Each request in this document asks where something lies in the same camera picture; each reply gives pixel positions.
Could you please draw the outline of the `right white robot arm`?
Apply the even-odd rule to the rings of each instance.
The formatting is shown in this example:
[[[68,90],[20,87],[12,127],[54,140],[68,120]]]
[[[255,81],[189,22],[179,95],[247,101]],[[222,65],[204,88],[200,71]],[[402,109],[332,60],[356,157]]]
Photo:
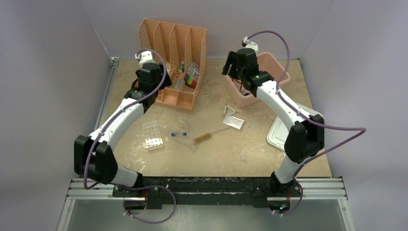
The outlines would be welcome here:
[[[288,130],[284,144],[286,156],[272,173],[271,192],[281,196],[289,189],[296,171],[306,160],[324,148],[324,119],[321,115],[311,115],[297,106],[279,87],[277,81],[258,65],[256,52],[245,46],[230,51],[222,74],[239,80],[253,96],[269,106],[281,119]]]

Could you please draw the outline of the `clear glass beaker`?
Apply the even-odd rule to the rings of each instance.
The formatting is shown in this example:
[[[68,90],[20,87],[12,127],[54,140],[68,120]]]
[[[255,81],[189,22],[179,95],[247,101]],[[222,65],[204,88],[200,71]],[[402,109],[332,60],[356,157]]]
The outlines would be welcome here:
[[[191,123],[185,119],[177,120],[178,127],[181,130],[189,130],[191,129]]]

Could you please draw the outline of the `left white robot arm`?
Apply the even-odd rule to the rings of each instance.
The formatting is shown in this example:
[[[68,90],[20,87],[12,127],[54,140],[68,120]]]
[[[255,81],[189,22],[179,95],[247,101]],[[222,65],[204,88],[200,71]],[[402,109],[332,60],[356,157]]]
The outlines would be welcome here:
[[[80,135],[74,141],[74,171],[83,177],[84,188],[95,184],[115,184],[125,187],[132,197],[143,192],[143,175],[120,167],[114,149],[130,126],[155,103],[160,90],[172,84],[164,58],[151,49],[136,54],[140,69],[113,114],[88,136]],[[95,184],[88,185],[88,179]]]

